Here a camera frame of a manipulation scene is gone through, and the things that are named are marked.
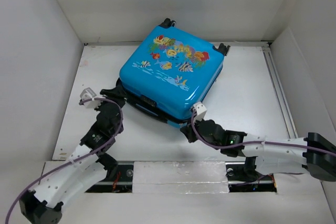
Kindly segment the blue hard-shell suitcase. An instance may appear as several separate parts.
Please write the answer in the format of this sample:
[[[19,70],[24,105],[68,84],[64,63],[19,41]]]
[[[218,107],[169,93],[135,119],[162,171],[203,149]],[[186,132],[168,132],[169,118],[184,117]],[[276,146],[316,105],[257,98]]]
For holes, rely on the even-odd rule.
[[[121,67],[117,85],[129,105],[181,128],[216,81],[229,49],[182,31],[166,18]]]

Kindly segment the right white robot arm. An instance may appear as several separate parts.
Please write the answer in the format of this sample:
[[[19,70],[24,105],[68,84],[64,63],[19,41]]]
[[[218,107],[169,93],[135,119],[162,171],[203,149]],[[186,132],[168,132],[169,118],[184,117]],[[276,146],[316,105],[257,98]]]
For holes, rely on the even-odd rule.
[[[240,131],[225,130],[213,120],[188,122],[180,131],[190,143],[200,140],[229,157],[243,157],[243,179],[258,175],[310,174],[335,181],[335,145],[319,133],[306,137],[270,140]]]

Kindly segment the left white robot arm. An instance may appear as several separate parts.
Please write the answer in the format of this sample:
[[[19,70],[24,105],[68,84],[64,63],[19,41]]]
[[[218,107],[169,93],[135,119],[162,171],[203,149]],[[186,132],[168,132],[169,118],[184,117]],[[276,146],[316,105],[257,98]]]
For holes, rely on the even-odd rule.
[[[103,89],[99,95],[91,88],[82,91],[79,104],[98,111],[96,121],[64,164],[44,174],[43,183],[29,186],[20,196],[20,211],[30,223],[58,223],[75,195],[103,179],[115,178],[118,162],[107,150],[123,131],[126,99],[121,86]]]

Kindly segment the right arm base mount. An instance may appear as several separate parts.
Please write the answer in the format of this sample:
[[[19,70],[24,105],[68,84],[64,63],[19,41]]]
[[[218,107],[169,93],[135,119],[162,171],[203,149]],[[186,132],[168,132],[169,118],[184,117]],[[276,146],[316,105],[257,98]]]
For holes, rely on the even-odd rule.
[[[226,177],[230,193],[277,192],[273,174],[247,173],[244,171],[244,162],[226,163]]]

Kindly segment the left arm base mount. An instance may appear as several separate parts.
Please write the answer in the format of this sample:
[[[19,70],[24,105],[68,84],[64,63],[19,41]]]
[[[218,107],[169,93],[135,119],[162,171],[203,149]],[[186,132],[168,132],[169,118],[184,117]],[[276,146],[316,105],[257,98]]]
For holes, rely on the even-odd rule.
[[[132,193],[134,162],[121,162],[112,177],[96,183],[87,193]]]

